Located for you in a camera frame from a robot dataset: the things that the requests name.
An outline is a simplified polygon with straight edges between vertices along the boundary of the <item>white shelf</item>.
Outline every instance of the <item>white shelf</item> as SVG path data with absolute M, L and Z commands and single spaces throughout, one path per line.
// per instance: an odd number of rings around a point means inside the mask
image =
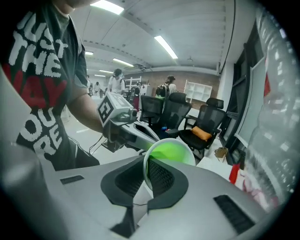
M 126 81 L 126 88 L 131 89 L 132 87 L 136 87 L 137 83 L 140 83 L 142 81 L 142 77 L 140 76 L 140 78 L 125 79 L 125 81 Z
M 187 98 L 190 98 L 190 102 L 192 102 L 193 99 L 206 102 L 207 99 L 210 98 L 211 91 L 212 86 L 189 82 L 188 80 L 186 81 L 186 86 L 184 88 L 184 92 L 186 93 Z

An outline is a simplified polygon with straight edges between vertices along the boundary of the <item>black mesh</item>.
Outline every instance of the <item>black mesh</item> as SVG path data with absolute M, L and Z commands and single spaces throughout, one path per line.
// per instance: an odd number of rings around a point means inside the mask
M 121 172 L 115 179 L 116 186 L 132 198 L 143 182 L 143 161 Z
M 162 127 L 166 126 L 169 129 L 178 129 L 182 120 L 186 117 L 191 104 L 187 102 L 178 103 L 171 100 L 165 102 L 165 108 L 158 124 Z
M 224 108 L 224 101 L 220 100 L 220 99 L 213 98 L 213 97 L 210 97 L 209 99 L 207 99 L 206 104 L 209 105 L 209 106 L 215 106 L 219 109 Z
M 191 130 L 182 130 L 179 132 L 179 137 L 190 147 L 195 149 L 204 149 L 210 143 L 208 140 L 207 142 L 201 140 L 198 136 L 192 133 Z
M 211 133 L 213 129 L 216 129 L 221 124 L 225 116 L 226 113 L 216 107 L 202 105 L 196 125 L 203 131 Z
M 151 123 L 157 123 L 163 111 L 164 101 L 159 98 L 142 95 L 141 103 L 142 113 L 140 121 L 148 122 L 147 116 L 154 116 L 151 118 Z
M 229 196 L 221 195 L 214 200 L 238 234 L 254 226 L 254 222 Z
M 154 197 L 169 190 L 174 184 L 173 174 L 154 161 L 148 161 L 148 177 L 152 185 Z
M 169 100 L 175 103 L 185 103 L 187 101 L 187 95 L 183 92 L 174 92 L 169 96 Z

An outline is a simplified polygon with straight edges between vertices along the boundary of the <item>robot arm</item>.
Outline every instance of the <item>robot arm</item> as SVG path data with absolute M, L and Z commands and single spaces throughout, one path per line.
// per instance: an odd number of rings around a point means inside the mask
M 136 150 L 148 150 L 159 140 L 150 127 L 137 121 L 137 111 L 120 94 L 108 92 L 98 112 L 107 138 L 103 146 L 111 152 L 125 144 Z

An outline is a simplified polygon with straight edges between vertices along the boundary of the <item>white wall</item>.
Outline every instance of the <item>white wall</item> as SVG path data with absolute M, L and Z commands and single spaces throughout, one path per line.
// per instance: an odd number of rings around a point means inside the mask
M 235 0 L 232 40 L 226 62 L 236 63 L 243 52 L 255 22 L 256 7 L 254 0 Z
M 234 23 L 234 0 L 225 0 L 225 12 L 226 12 L 226 25 L 225 25 L 225 41 L 224 48 L 222 52 L 221 62 L 220 62 L 220 70 L 223 68 L 225 64 L 227 52 L 230 48 L 230 40 L 233 36 L 233 23 Z
M 217 99 L 221 99 L 224 101 L 224 111 L 226 111 L 228 108 L 232 87 L 233 63 L 226 62 L 220 77 L 220 84 L 217 92 Z

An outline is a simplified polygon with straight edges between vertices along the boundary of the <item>black vent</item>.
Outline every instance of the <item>black vent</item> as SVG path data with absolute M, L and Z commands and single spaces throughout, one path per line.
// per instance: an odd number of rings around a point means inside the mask
M 68 184 L 68 183 L 80 181 L 80 180 L 82 180 L 82 179 L 84 179 L 83 176 L 77 175 L 77 176 L 73 176 L 73 177 L 69 177 L 69 178 L 63 178 L 63 179 L 61 179 L 60 181 L 61 181 L 61 183 L 62 183 L 63 185 L 65 185 L 65 184 Z
M 215 197 L 214 200 L 238 234 L 254 226 L 254 222 L 229 196 L 221 195 Z
M 143 161 L 121 172 L 115 179 L 116 186 L 132 198 L 143 182 Z
M 154 197 L 169 190 L 174 184 L 173 174 L 154 161 L 148 161 L 148 177 L 152 185 Z

